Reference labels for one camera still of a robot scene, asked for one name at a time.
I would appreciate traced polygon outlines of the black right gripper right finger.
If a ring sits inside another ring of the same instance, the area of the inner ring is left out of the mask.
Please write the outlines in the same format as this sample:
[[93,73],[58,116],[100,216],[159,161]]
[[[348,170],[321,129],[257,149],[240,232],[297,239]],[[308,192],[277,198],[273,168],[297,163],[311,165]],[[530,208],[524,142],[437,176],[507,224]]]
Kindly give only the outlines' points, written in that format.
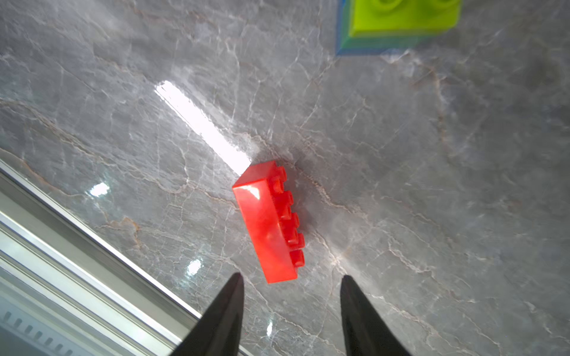
[[342,278],[340,301],[347,355],[411,355],[350,275]]

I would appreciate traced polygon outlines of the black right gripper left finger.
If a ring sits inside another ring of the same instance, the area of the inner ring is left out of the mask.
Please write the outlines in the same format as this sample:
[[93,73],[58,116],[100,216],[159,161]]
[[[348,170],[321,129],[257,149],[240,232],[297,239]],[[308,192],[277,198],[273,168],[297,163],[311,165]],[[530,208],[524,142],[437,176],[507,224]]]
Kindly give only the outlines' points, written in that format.
[[244,308],[244,281],[234,273],[173,355],[237,355]]

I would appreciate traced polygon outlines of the red lego brick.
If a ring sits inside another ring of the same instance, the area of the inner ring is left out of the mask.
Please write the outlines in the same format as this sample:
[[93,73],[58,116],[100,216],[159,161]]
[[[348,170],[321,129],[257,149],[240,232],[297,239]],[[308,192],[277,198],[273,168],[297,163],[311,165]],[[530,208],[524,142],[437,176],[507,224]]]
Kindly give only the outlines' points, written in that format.
[[286,181],[285,168],[268,161],[249,166],[232,187],[267,283],[295,280],[305,266],[305,239]]

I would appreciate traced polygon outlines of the blue lego brick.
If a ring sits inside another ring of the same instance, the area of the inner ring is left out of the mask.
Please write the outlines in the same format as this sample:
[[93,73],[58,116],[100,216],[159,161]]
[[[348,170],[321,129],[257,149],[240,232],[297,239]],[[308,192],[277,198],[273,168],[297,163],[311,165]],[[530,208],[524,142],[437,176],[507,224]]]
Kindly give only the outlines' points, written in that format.
[[335,52],[337,56],[372,56],[383,53],[403,53],[430,39],[430,36],[380,36],[357,37],[350,35],[350,22],[356,17],[351,13],[354,1],[338,4]]

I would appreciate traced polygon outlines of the lime green lego brick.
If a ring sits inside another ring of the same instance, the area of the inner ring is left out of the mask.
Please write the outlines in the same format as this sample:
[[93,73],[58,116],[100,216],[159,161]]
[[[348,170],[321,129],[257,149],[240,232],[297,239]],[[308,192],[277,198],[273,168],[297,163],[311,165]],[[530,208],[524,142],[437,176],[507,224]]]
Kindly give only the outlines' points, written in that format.
[[343,17],[356,38],[432,36],[456,26],[461,1],[346,1]]

